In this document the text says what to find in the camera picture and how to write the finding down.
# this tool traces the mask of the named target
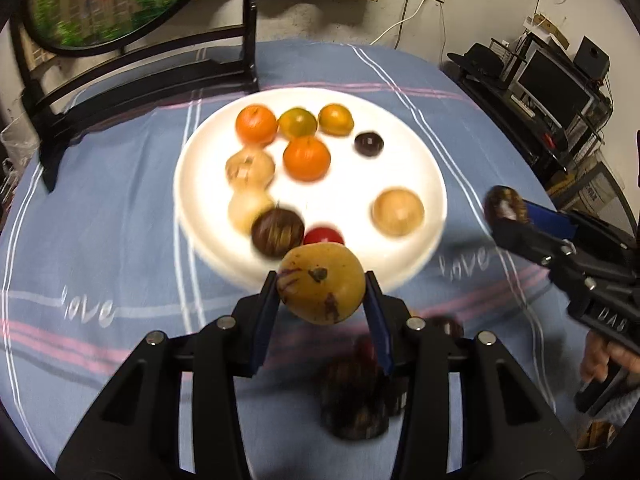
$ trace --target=silver screw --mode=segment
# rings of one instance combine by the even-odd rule
[[[153,332],[149,332],[145,336],[145,341],[149,345],[159,345],[162,341],[164,341],[164,333],[159,330],[154,330]]]
[[[233,316],[222,316],[216,321],[216,326],[220,330],[231,330],[236,326],[236,319]]]
[[[481,333],[478,334],[478,341],[481,342],[483,345],[491,346],[496,341],[498,341],[498,338],[495,336],[493,332],[489,332],[488,330],[483,330]]]
[[[419,332],[426,326],[427,324],[421,317],[410,317],[406,320],[406,327],[409,330],[415,330],[416,332]]]

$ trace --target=monitor screen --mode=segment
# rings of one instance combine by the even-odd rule
[[[567,72],[540,51],[534,53],[518,82],[564,129],[591,99]]]

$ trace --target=hand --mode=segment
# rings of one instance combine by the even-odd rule
[[[593,379],[603,382],[609,373],[609,359],[613,359],[630,372],[640,373],[640,356],[617,343],[607,343],[601,335],[591,330],[584,345],[584,357],[580,364],[580,376],[585,383]]]

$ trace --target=white plate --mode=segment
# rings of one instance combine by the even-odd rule
[[[282,165],[287,141],[278,137],[266,148],[276,161],[270,195],[298,211],[307,228],[335,225],[385,291],[415,276],[436,249],[447,217],[447,192],[433,155],[406,124],[375,104],[341,92],[269,90],[229,103],[205,120],[187,142],[175,169],[174,201],[180,225],[202,259],[229,281],[259,290],[269,270],[278,267],[277,261],[260,256],[250,238],[234,231],[227,218],[233,192],[226,181],[225,163],[242,148],[235,132],[236,117],[250,104],[266,105],[276,117],[293,107],[304,107],[317,116],[330,103],[346,106],[355,128],[349,137],[317,134],[331,151],[329,172],[311,184],[290,179]],[[367,130],[375,130],[385,141],[377,158],[365,158],[354,150],[354,137]],[[403,238],[383,236],[370,220],[376,196],[392,186],[415,191],[426,212],[422,226]]]

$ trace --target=black speaker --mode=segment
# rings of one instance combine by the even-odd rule
[[[609,71],[609,56],[586,36],[578,53],[574,57],[574,65],[593,81],[602,81]]]

